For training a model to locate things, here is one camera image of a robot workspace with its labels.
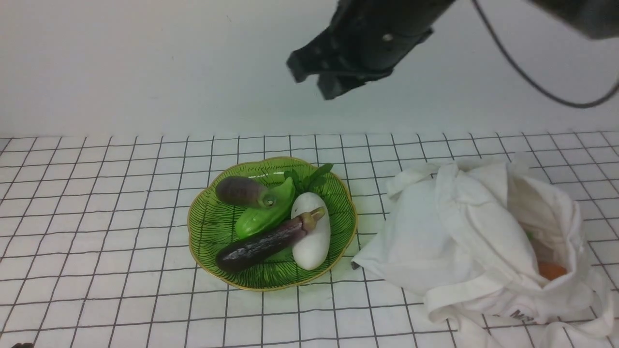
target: green pepper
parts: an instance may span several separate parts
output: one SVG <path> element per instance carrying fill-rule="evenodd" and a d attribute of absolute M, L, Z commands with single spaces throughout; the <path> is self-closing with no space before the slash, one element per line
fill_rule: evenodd
<path fill-rule="evenodd" d="M 285 219 L 290 218 L 290 210 L 295 200 L 295 184 L 292 178 L 272 188 L 270 194 L 277 198 L 277 203 L 271 209 L 248 208 L 239 216 L 235 224 L 239 238 L 247 238 L 259 232 L 270 230 Z"/>

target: white cloth bag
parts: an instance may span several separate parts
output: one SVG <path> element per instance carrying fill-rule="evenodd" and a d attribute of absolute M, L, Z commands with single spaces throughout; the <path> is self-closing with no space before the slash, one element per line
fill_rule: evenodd
<path fill-rule="evenodd" d="M 395 205 L 384 230 L 352 261 L 422 296 L 432 322 L 455 319 L 459 347 L 501 347 L 468 311 L 547 323 L 586 309 L 596 297 L 599 318 L 576 326 L 554 322 L 536 347 L 553 346 L 553 335 L 564 327 L 608 336 L 614 324 L 610 284 L 587 262 L 579 206 L 526 171 L 516 163 L 479 160 L 429 163 L 398 174 L 387 183 Z M 539 274 L 539 257 L 568 273 L 547 280 Z"/>

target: purple eggplant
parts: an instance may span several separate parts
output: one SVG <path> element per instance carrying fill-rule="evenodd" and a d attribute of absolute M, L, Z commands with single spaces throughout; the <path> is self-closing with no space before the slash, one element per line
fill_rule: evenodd
<path fill-rule="evenodd" d="M 316 228 L 316 222 L 324 214 L 324 207 L 320 207 L 287 220 L 273 230 L 237 240 L 219 251 L 215 262 L 225 272 L 244 271 L 293 246 Z"/>
<path fill-rule="evenodd" d="M 269 209 L 275 204 L 275 195 L 268 187 L 244 176 L 228 176 L 215 187 L 220 201 L 233 206 Z"/>

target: gold plate rim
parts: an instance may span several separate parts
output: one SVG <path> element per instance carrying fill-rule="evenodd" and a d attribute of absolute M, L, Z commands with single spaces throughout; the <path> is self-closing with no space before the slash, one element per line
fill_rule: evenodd
<path fill-rule="evenodd" d="M 233 165 L 232 167 L 230 167 L 230 168 L 224 170 L 223 172 L 219 173 L 219 175 L 217 175 L 217 177 L 215 179 L 213 179 L 212 182 L 215 183 L 217 181 L 217 179 L 219 179 L 220 176 L 222 176 L 222 175 L 226 174 L 226 172 L 228 172 L 230 170 L 233 170 L 234 168 L 240 167 L 242 165 L 257 164 L 257 163 L 263 163 L 263 162 L 266 162 L 266 161 L 278 160 L 278 159 L 279 160 L 282 160 L 282 159 L 285 159 L 285 160 L 296 160 L 296 161 L 301 162 L 302 164 L 309 165 L 310 167 L 318 168 L 317 166 L 315 166 L 315 165 L 313 165 L 313 164 L 311 164 L 309 162 L 306 162 L 306 161 L 304 161 L 302 159 L 298 159 L 296 157 L 287 157 L 287 156 L 271 157 L 271 158 L 268 158 L 268 159 L 264 159 L 262 161 L 244 162 L 244 163 L 239 163 L 239 164 Z M 348 198 L 348 202 L 350 203 L 350 206 L 352 206 L 352 210 L 353 210 L 353 213 L 354 213 L 354 216 L 355 216 L 355 226 L 353 228 L 353 232 L 351 233 L 348 242 L 346 243 L 346 246 L 344 247 L 344 249 L 342 250 L 340 255 L 338 255 L 338 257 L 335 259 L 335 261 L 329 267 L 327 267 L 323 272 L 320 272 L 318 275 L 316 275 L 316 276 L 314 276 L 312 278 L 309 278 L 307 280 L 301 281 L 301 282 L 296 282 L 296 283 L 292 283 L 292 284 L 289 284 L 289 285 L 284 285 L 284 286 L 281 286 L 281 287 L 268 288 L 268 289 L 259 289 L 259 288 L 244 287 L 244 286 L 241 286 L 241 285 L 238 285 L 238 284 L 234 284 L 233 282 L 230 282 L 227 279 L 224 279 L 224 278 L 214 274 L 213 272 L 208 270 L 206 267 L 204 267 L 204 265 L 202 265 L 198 261 L 198 258 L 194 254 L 193 249 L 191 248 L 191 228 L 189 227 L 190 226 L 190 224 L 189 224 L 189 215 L 191 215 L 191 210 L 193 209 L 194 204 L 196 203 L 198 197 L 202 196 L 203 193 L 205 193 L 208 189 L 210 189 L 211 186 L 213 186 L 213 183 L 211 183 L 209 186 L 207 186 L 205 189 L 203 189 L 193 199 L 193 201 L 191 202 L 191 205 L 189 206 L 189 211 L 187 212 L 187 231 L 188 231 L 188 244 L 189 244 L 188 248 L 189 248 L 189 252 L 191 253 L 191 257 L 194 259 L 194 261 L 196 262 L 197 265 L 199 265 L 203 270 L 205 270 L 206 272 L 208 272 L 212 276 L 220 279 L 221 281 L 227 283 L 228 285 L 232 285 L 232 286 L 234 286 L 234 287 L 236 287 L 238 289 L 241 289 L 241 290 L 257 291 L 257 292 L 270 292 L 270 291 L 283 290 L 283 289 L 287 289 L 289 287 L 295 287 L 295 286 L 299 286 L 299 285 L 302 285 L 302 284 L 305 284 L 305 283 L 309 283 L 309 282 L 313 281 L 314 279 L 317 279 L 317 278 L 323 276 L 326 272 L 330 271 L 335 266 L 335 264 L 337 264 L 344 257 L 344 254 L 346 253 L 346 250 L 348 249 L 348 247 L 352 243 L 353 239 L 355 238 L 355 235 L 357 234 L 357 227 L 358 227 L 358 223 L 359 223 L 359 216 L 357 215 L 357 208 L 355 207 L 355 203 L 352 201 L 352 197 L 350 195 L 350 190 L 348 190 L 348 186 L 344 183 L 344 181 L 339 176 L 337 176 L 337 174 L 331 172 L 331 175 L 333 175 L 340 182 L 340 184 L 344 187 L 344 190 L 346 191 L 346 196 Z"/>

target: robotic arm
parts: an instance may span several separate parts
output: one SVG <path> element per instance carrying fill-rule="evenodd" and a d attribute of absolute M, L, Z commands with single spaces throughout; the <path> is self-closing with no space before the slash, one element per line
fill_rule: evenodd
<path fill-rule="evenodd" d="M 325 100 L 393 73 L 455 0 L 339 0 L 328 28 L 294 51 L 297 83 L 318 75 Z M 619 37 L 619 0 L 529 0 L 593 40 Z"/>

